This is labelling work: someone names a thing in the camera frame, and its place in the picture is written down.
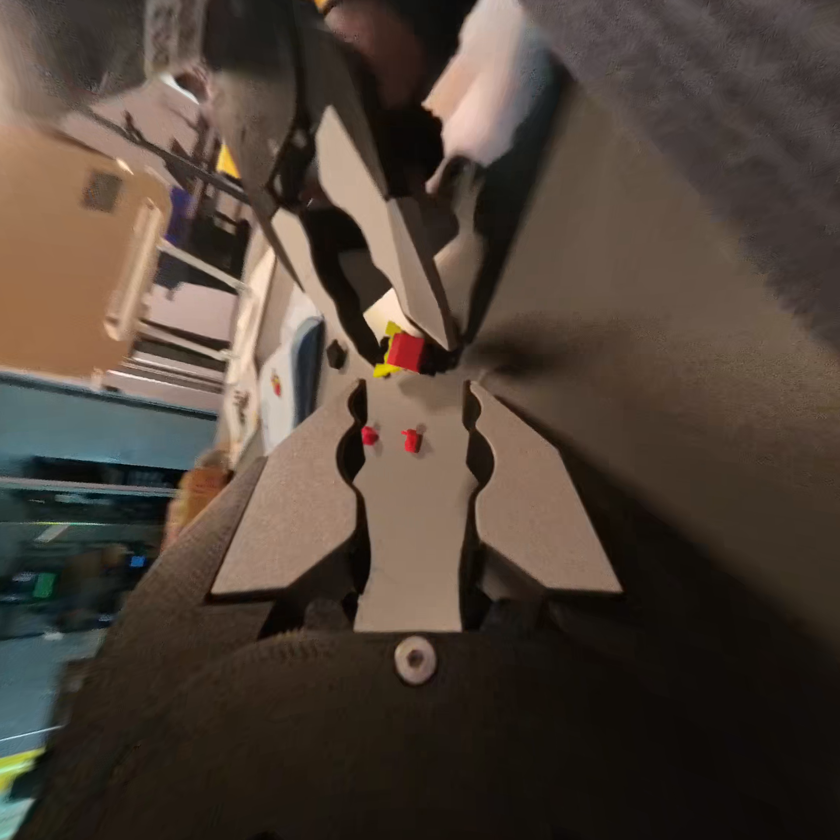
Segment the wooden book stand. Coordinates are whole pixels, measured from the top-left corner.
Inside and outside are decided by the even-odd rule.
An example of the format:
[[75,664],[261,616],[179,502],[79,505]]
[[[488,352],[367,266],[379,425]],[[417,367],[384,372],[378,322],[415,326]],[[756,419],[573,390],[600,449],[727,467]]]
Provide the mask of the wooden book stand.
[[214,416],[247,287],[174,245],[152,170],[2,127],[2,375]]

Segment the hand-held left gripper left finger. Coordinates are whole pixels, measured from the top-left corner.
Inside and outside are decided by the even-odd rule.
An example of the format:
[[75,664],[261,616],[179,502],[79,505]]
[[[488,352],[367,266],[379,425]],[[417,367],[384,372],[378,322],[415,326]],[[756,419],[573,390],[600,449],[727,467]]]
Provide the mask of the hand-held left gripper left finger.
[[366,387],[352,381],[265,458],[210,589],[218,601],[360,595],[370,568],[364,500]]

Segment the open instruction booklet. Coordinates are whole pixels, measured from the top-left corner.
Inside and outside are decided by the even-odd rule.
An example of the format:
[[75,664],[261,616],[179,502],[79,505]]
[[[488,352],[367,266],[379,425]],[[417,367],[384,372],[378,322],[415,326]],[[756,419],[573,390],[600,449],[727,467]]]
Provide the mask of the open instruction booklet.
[[259,426],[265,455],[314,412],[324,333],[322,316],[299,318],[281,335],[279,347],[259,373]]

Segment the person's grey sweater torso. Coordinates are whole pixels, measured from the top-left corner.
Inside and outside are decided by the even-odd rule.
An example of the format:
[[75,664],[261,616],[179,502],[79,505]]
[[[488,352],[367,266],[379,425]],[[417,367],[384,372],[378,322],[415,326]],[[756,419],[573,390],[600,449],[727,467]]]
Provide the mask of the person's grey sweater torso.
[[837,350],[838,2],[522,5],[572,76],[672,160]]

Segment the orange cardboard lego box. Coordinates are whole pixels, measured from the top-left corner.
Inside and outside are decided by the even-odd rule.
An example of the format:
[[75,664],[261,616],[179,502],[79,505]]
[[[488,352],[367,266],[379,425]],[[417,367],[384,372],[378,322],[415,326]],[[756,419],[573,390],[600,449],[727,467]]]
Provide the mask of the orange cardboard lego box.
[[192,469],[179,481],[175,496],[167,508],[165,537],[175,539],[226,487],[230,461],[226,448],[202,453]]

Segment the person's right hand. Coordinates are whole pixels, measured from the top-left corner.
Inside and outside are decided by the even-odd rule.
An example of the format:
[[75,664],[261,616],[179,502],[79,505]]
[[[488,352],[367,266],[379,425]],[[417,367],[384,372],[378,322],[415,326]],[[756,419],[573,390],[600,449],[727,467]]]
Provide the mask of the person's right hand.
[[361,57],[387,108],[424,102],[429,57],[403,17],[380,1],[334,2],[324,10],[327,26]]

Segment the red yellow lego model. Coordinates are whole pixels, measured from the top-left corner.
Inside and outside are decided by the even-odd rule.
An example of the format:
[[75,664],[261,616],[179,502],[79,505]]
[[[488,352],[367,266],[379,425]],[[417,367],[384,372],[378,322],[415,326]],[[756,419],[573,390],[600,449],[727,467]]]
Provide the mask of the red yellow lego model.
[[435,376],[453,370],[463,353],[458,346],[446,350],[423,337],[412,335],[389,321],[381,340],[382,361],[374,366],[373,377],[384,379],[401,372]]

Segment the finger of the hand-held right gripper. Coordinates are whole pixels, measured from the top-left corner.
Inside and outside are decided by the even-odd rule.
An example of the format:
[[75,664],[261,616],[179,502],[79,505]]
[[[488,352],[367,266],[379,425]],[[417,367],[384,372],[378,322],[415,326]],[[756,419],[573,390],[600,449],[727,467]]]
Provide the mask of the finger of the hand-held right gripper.
[[356,135],[333,105],[322,112],[315,145],[321,187],[331,204],[357,224],[403,316],[442,349],[455,350],[455,322],[417,200],[387,195]]
[[[272,224],[280,210],[301,222],[305,246],[310,246],[311,232],[325,234],[315,262],[327,267],[319,277],[322,286],[357,353],[371,365],[383,362],[380,341],[364,320],[359,295],[338,258],[342,235],[355,240],[355,229],[365,235],[373,226],[374,209],[385,209],[394,199],[387,177],[391,149],[382,144],[386,113],[372,74],[360,66],[320,68],[307,80],[297,71],[242,66],[213,73],[211,82],[213,118],[278,262],[301,286],[304,269],[294,267]],[[317,141],[327,111],[360,158],[356,169],[369,176],[371,198],[364,199],[360,187],[320,181],[327,164],[339,163],[338,152],[321,150],[323,143]]]

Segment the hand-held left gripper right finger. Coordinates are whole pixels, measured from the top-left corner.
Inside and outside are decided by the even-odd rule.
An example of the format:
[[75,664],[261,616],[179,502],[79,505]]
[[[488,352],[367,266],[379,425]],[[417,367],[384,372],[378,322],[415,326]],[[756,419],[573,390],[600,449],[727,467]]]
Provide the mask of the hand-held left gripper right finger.
[[468,388],[470,438],[490,459],[475,499],[479,589],[492,601],[621,595],[560,451],[483,385]]

